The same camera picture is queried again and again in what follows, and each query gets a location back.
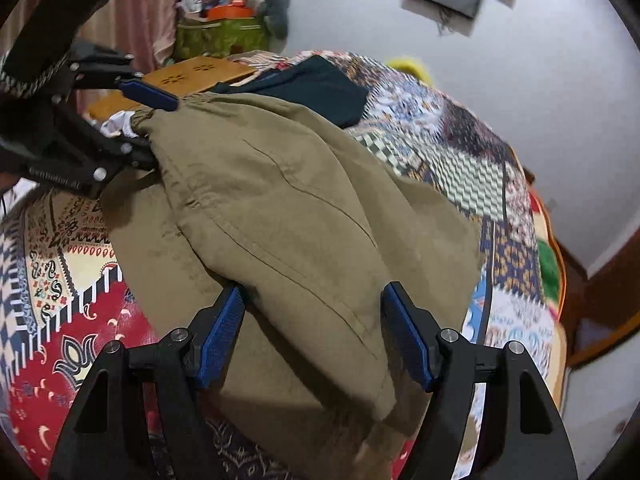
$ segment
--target pink curtain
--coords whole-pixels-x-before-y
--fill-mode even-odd
[[[11,49],[39,0],[21,0],[0,28],[0,53]],[[110,0],[84,25],[80,36],[133,54],[140,72],[155,70],[171,55],[175,41],[176,0]],[[81,97],[83,109],[95,96]]]

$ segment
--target green bag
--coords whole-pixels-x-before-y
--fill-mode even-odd
[[[267,50],[269,39],[257,18],[215,22],[180,20],[175,33],[174,58],[226,57],[251,50]]]

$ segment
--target wooden tray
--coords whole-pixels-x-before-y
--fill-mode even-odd
[[[253,72],[255,69],[249,66],[224,59],[200,56],[161,68],[145,75],[142,79],[178,97],[185,97],[203,92],[216,83],[238,81]],[[120,90],[114,90],[104,99],[89,106],[87,111],[92,118],[106,121],[116,112],[137,110],[141,106],[140,103],[124,97]]]

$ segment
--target yellow fluffy object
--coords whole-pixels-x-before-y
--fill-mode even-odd
[[[429,72],[427,72],[424,65],[416,59],[411,59],[410,57],[398,57],[396,59],[392,59],[386,65],[391,68],[395,68],[400,72],[404,72],[405,74],[414,76],[427,86],[433,86],[433,81]]]

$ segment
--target patchwork bedspread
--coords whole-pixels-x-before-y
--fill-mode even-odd
[[[285,69],[313,54],[370,90],[362,120],[345,133],[396,173],[430,183],[481,226],[486,260],[463,335],[499,347],[521,341],[546,377],[555,303],[547,306],[529,190],[510,147],[448,96],[367,57],[254,53],[236,60],[258,70]],[[147,344],[158,336],[127,288],[99,203],[56,190],[36,194],[0,228],[0,425],[45,478],[69,406],[102,346],[114,338],[127,346]],[[480,386],[469,419],[473,438],[455,478],[470,471],[483,400]],[[293,478],[231,425],[211,429],[230,478]],[[160,438],[156,444],[158,461],[166,464]]]

